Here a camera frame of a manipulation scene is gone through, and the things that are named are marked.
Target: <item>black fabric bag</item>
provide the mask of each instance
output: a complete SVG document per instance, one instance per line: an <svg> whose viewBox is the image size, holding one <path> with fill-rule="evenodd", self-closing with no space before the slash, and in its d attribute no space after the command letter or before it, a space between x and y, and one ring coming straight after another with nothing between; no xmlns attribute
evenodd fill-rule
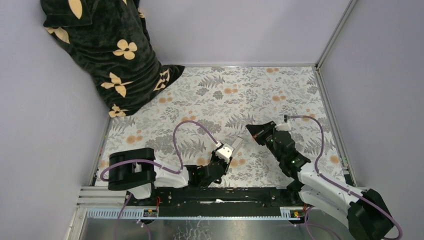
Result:
<svg viewBox="0 0 424 240"><path fill-rule="evenodd" d="M177 80L150 44L140 0L41 0L44 27L90 73L109 115L129 116Z"/></svg>

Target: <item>black linear rail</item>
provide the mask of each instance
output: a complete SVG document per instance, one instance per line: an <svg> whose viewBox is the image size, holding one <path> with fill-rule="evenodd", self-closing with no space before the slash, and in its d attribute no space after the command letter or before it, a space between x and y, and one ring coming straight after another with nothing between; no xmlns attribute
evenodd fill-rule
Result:
<svg viewBox="0 0 424 240"><path fill-rule="evenodd" d="M274 217L280 207L302 207L287 189L275 187L158 187L148 199L132 197L128 206L155 206L160 198L161 217Z"/></svg>

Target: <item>grey wall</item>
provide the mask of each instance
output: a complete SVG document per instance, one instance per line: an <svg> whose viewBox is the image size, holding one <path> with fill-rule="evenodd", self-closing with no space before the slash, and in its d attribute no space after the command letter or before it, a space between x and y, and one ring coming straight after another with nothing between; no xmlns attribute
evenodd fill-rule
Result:
<svg viewBox="0 0 424 240"><path fill-rule="evenodd" d="M349 0L142 0L163 63L315 63Z"/></svg>
<svg viewBox="0 0 424 240"><path fill-rule="evenodd" d="M322 67L357 180L382 194L405 240L424 235L423 10L359 1Z"/></svg>
<svg viewBox="0 0 424 240"><path fill-rule="evenodd" d="M0 3L0 239L62 239L107 109L42 27L39 0Z"/></svg>

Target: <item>floral tablecloth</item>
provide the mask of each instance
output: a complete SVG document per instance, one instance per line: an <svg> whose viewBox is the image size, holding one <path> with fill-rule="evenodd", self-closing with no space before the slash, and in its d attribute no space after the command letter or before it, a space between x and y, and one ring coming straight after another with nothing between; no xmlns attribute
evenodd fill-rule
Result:
<svg viewBox="0 0 424 240"><path fill-rule="evenodd" d="M193 120L220 142L232 144L237 136L244 139L222 184L211 187L285 187L292 179L282 173L270 151L252 139L245 125L278 124L286 114L309 115L321 122L325 148L318 166L344 181L311 67L187 67L180 79L135 115L112 120L99 172L109 165L110 154L145 147L153 148L157 159L179 166L172 133L179 122ZM316 123L292 119L291 128L296 148L314 161L321 147ZM183 124L176 138L184 164L208 164L214 143L202 129ZM95 185L107 182L97 179Z"/></svg>

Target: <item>metal floor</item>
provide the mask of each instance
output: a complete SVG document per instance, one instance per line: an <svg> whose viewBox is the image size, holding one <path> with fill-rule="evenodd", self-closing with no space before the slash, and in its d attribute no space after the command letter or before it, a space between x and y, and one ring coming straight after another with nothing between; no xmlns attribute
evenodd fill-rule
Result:
<svg viewBox="0 0 424 240"><path fill-rule="evenodd" d="M319 210L310 222L331 228L343 240L353 240L348 229ZM87 218L81 240L113 240L116 219ZM304 226L281 220L155 220L149 224L152 240L309 240ZM336 240L326 231L310 227L317 240ZM145 228L135 220L119 221L117 240L147 240Z"/></svg>

